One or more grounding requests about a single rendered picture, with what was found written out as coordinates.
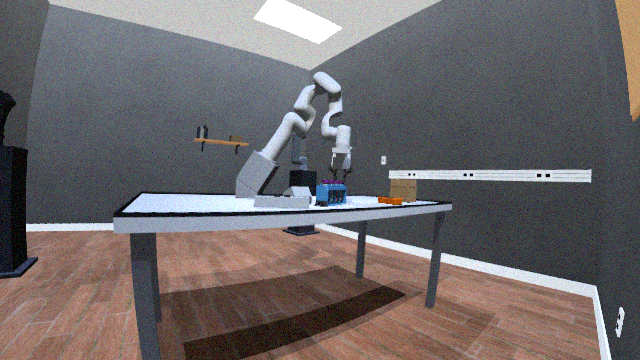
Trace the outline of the brown cardboard box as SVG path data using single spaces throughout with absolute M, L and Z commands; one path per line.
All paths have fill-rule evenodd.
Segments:
M 403 202 L 416 202 L 417 180 L 391 179 L 390 197 L 402 198 Z

